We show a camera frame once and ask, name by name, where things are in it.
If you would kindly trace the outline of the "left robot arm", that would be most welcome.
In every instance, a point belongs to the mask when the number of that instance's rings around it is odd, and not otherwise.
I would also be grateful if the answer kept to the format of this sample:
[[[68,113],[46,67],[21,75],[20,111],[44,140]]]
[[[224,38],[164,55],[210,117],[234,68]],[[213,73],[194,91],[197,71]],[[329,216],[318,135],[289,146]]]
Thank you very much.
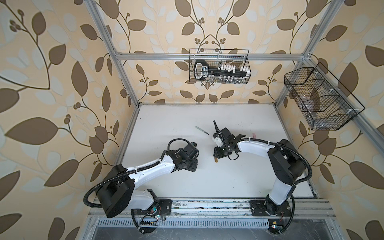
[[[176,171],[195,172],[198,166],[197,143],[185,139],[171,140],[160,158],[146,164],[125,168],[116,165],[96,188],[96,196],[107,218],[114,218],[125,209],[143,211],[145,215],[160,214],[160,200],[151,189],[140,191],[144,184]]]

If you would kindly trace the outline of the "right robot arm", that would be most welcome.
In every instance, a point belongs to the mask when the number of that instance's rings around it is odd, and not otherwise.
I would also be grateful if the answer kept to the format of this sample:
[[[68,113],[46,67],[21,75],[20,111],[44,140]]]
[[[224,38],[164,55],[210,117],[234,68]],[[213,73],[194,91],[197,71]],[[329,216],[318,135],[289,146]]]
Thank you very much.
[[[275,182],[265,199],[265,211],[277,215],[287,199],[292,197],[297,185],[312,177],[309,162],[298,153],[290,141],[283,139],[277,143],[257,138],[247,138],[245,135],[232,134],[227,128],[219,130],[215,126],[213,140],[216,143],[214,157],[217,159],[230,158],[235,154],[247,153],[263,157],[269,161],[274,172]]]

